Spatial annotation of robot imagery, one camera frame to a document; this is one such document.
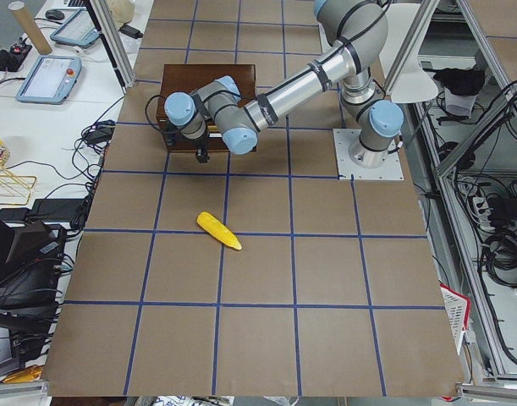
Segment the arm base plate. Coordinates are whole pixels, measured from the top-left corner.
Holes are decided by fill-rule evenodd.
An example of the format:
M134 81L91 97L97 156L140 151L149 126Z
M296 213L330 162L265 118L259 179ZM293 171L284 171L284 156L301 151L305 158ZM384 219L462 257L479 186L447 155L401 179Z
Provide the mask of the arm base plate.
M368 151L360 143L359 129L334 129L339 180L403 181L404 175L395 139L385 151Z

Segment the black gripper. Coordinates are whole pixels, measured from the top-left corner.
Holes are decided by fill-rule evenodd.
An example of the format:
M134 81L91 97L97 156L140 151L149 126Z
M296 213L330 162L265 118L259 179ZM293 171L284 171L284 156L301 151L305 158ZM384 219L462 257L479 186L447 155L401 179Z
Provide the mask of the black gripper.
M189 149L196 149L195 158L198 162L208 163L210 160L207 143L209 138L208 127L200 127L194 132L182 132L183 138L188 142Z

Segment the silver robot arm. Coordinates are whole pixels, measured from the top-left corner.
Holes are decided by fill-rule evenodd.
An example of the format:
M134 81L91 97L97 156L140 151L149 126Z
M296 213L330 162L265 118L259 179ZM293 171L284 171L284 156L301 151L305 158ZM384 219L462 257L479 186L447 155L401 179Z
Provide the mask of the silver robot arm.
M391 3L377 1L317 1L314 15L322 25L330 49L311 60L300 72L257 95L242 100L232 77L226 75L191 93L174 92L164 102L169 122L198 145L198 158L207 159L201 143L211 119L223 143L235 155L252 151L258 134L273 126L314 96L341 84L341 102L360 125L358 140L350 148L353 161L378 167L404 122L401 108L376 93L370 67L378 59L388 36L387 11Z

